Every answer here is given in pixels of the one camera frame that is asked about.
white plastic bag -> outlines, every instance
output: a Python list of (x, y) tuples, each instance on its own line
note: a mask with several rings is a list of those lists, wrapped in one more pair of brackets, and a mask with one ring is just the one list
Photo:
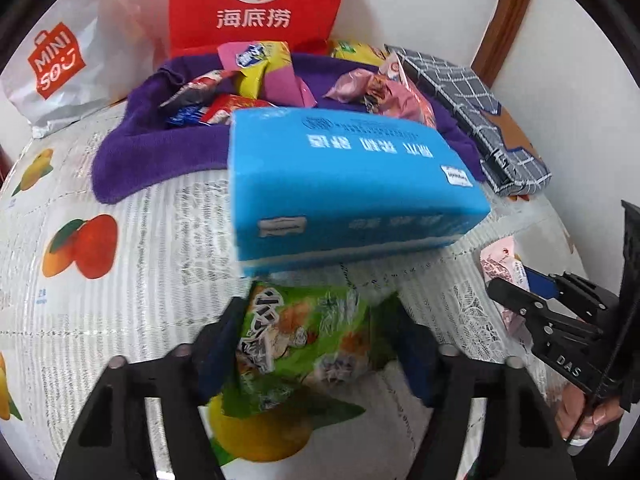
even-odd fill
[(153, 72), (154, 47), (127, 0), (58, 0), (0, 75), (45, 137), (127, 96)]

white lace tablecloth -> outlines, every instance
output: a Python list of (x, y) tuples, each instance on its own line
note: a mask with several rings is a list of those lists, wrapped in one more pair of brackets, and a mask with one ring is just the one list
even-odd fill
[[(159, 358), (191, 341), (215, 321), (229, 299), (250, 286), (240, 278), (229, 229), (226, 171), (203, 171), (142, 190), (117, 205), (98, 203), (91, 191), (94, 154), (121, 120), (124, 104), (103, 110), (43, 140), (34, 140), (12, 170), (0, 196), (0, 351), (8, 389), (22, 420), (0, 420), (0, 431), (34, 479), (54, 477), (66, 439), (108, 359)], [(32, 187), (12, 193), (45, 149), (53, 170)], [(382, 297), (398, 290), (417, 322), (441, 342), (470, 357), (502, 362), (522, 357), (548, 398), (561, 380), (524, 343), (509, 338), (484, 290), (479, 251), (514, 235), (522, 261), (542, 272), (584, 274), (558, 215), (545, 196), (530, 202), (498, 198), (488, 189), (491, 214), (454, 245), (436, 251), (275, 274), (278, 283), (349, 284)], [(73, 219), (101, 214), (118, 225), (112, 269), (86, 279), (71, 265), (56, 276), (42, 272), (53, 235)], [(293, 457), (256, 465), (235, 460), (223, 470), (243, 480), (304, 477), (391, 480), (404, 478), (428, 423), (429, 410), (409, 393), (401, 370), (390, 365), (343, 394), (366, 407), (349, 422), (314, 432)], [(159, 405), (148, 401), (150, 434), (161, 477), (171, 478)], [(477, 455), (482, 402), (474, 405), (463, 476)]]

metal bolt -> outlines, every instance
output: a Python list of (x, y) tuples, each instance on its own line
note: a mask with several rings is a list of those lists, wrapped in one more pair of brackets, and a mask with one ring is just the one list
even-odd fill
[(457, 357), (460, 355), (458, 347), (450, 344), (440, 345), (438, 347), (438, 352), (440, 352), (440, 355), (444, 355), (446, 357)]
[(116, 368), (122, 368), (125, 364), (127, 364), (127, 359), (121, 355), (116, 355), (116, 357), (110, 359), (108, 367), (115, 370)]
[(191, 355), (191, 345), (188, 343), (183, 343), (174, 348), (173, 352), (176, 357), (187, 357), (187, 355)]
[(515, 370), (520, 370), (524, 368), (524, 361), (520, 359), (516, 355), (510, 355), (504, 361), (509, 368), (514, 368)]

white wall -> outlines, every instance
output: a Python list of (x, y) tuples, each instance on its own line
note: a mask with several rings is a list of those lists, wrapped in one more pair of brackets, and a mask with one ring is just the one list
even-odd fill
[[(168, 51), (168, 0), (132, 0), (143, 25)], [(335, 37), (408, 48), (469, 64), (482, 41), (497, 0), (343, 0)], [(30, 138), (26, 121), (0, 94), (0, 145), (12, 160)]]
[(494, 91), (551, 168), (590, 278), (617, 292), (620, 199), (640, 204), (640, 89), (624, 62), (575, 0), (532, 0)]

blue package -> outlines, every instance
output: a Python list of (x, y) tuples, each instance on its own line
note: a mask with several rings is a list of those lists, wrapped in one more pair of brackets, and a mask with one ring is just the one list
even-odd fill
[(171, 126), (189, 126), (190, 124), (199, 124), (201, 118), (208, 110), (209, 108), (201, 105), (185, 106), (169, 117), (166, 122)]
[(231, 219), (247, 275), (452, 244), (490, 206), (428, 126), (317, 108), (234, 113)]

